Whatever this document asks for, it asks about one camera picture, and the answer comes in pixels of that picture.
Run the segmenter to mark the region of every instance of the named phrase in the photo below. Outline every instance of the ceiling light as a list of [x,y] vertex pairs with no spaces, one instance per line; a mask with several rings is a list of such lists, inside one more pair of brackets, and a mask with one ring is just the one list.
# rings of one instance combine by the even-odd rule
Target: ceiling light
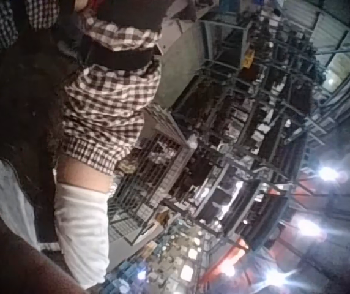
[[188,257],[189,257],[190,259],[196,260],[196,259],[197,259],[197,256],[198,256],[198,251],[195,250],[195,249],[193,249],[193,248],[191,248],[191,249],[189,250],[189,252],[188,252]]
[[140,271],[138,274],[137,274],[137,278],[142,281],[142,280],[145,280],[146,278],[146,271]]
[[187,282],[191,282],[193,273],[194,273],[194,270],[190,266],[185,265],[181,271],[181,279]]
[[225,205],[222,207],[222,213],[227,213],[229,211],[229,205]]
[[201,240],[198,238],[194,238],[194,243],[199,246],[201,244]]
[[238,181],[238,182],[236,182],[236,187],[237,187],[237,188],[243,187],[243,181]]
[[334,181],[338,178],[338,173],[330,167],[323,167],[319,171],[319,176],[324,181]]
[[202,192],[202,194],[201,194],[201,198],[205,198],[208,195],[209,191],[210,191],[209,188],[205,188],[204,192]]
[[316,237],[321,235],[321,228],[319,226],[307,219],[302,219],[297,224],[300,232],[305,236]]
[[268,285],[280,287],[286,282],[286,274],[279,273],[278,271],[269,271],[266,275],[266,283]]
[[228,260],[221,264],[220,271],[228,277],[233,277],[236,273],[234,266]]

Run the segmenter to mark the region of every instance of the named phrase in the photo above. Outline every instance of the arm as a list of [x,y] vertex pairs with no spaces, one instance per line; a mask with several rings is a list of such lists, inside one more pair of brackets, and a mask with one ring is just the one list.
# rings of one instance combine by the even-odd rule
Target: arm
[[[117,26],[92,15],[83,19],[85,33],[104,48],[100,58],[107,58],[107,50],[139,56],[140,49],[149,50],[158,39],[158,32]],[[130,152],[143,128],[141,109],[154,98],[160,81],[157,61],[147,60],[135,70],[126,70],[129,59],[116,63],[116,69],[111,62],[88,66],[65,87],[56,231],[66,264],[84,288],[104,281],[110,262],[106,192],[116,163]]]

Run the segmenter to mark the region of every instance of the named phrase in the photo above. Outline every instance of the gingham shirt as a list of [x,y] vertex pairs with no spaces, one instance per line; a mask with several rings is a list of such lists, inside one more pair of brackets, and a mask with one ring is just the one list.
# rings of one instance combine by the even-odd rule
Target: gingham shirt
[[[0,0],[0,52],[18,36],[9,1]],[[34,29],[51,27],[59,15],[58,0],[26,0],[26,9]],[[113,51],[152,48],[160,38],[157,32],[98,20],[88,10],[81,18],[85,34]],[[65,154],[111,174],[135,144],[144,125],[140,110],[154,98],[159,81],[156,60],[134,71],[85,68],[65,87]]]

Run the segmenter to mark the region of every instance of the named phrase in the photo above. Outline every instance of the black belt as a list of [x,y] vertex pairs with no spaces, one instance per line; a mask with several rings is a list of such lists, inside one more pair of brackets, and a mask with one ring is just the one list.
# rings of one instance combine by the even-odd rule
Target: black belt
[[153,49],[112,51],[84,36],[81,57],[87,66],[98,64],[111,70],[137,70],[152,61]]

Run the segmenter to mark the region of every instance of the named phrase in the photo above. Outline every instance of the hand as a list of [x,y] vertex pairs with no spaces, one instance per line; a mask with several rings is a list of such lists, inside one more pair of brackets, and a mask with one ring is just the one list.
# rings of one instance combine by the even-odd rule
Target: hand
[[89,0],[75,0],[75,11],[80,12],[88,6]]

